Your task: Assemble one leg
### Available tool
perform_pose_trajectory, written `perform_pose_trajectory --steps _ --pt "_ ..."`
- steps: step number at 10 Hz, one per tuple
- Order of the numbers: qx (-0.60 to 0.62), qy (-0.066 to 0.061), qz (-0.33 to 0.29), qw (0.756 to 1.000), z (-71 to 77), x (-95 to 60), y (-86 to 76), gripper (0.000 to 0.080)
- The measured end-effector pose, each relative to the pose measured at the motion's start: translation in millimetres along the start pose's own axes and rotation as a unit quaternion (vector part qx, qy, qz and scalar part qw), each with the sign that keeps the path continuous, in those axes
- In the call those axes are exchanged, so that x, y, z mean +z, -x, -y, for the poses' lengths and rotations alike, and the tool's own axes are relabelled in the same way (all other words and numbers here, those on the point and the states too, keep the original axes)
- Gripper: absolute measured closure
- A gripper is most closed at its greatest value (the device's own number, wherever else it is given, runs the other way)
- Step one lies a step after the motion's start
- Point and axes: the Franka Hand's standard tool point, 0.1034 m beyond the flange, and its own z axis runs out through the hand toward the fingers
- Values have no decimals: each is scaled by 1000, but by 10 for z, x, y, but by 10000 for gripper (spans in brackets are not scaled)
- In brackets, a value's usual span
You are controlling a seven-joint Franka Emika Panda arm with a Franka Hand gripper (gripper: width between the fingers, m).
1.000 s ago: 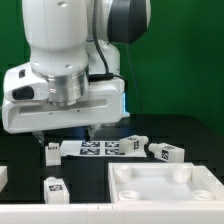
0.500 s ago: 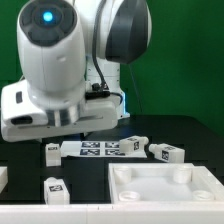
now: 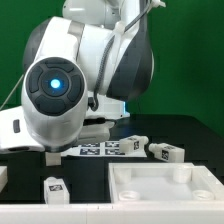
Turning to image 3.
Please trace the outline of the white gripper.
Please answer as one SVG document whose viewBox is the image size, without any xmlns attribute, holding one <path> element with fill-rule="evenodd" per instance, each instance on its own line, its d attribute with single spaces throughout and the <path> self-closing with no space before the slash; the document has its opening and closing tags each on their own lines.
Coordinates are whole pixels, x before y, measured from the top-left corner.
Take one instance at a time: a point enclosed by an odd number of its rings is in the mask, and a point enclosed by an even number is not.
<svg viewBox="0 0 224 224">
<path fill-rule="evenodd" d="M 74 146 L 105 142 L 110 138 L 110 129 L 114 126 L 113 119 L 103 117 L 85 119 Z"/>
</svg>

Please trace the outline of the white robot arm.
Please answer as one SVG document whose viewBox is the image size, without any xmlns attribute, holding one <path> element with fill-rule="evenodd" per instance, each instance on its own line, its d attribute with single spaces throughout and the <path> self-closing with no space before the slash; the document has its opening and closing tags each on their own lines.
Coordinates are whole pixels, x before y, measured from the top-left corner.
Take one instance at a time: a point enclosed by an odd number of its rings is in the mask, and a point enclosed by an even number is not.
<svg viewBox="0 0 224 224">
<path fill-rule="evenodd" d="M 148 13 L 161 0 L 70 0 L 31 33 L 21 103 L 32 139 L 61 152 L 101 136 L 86 117 L 98 97 L 129 101 L 152 80 Z"/>
</svg>

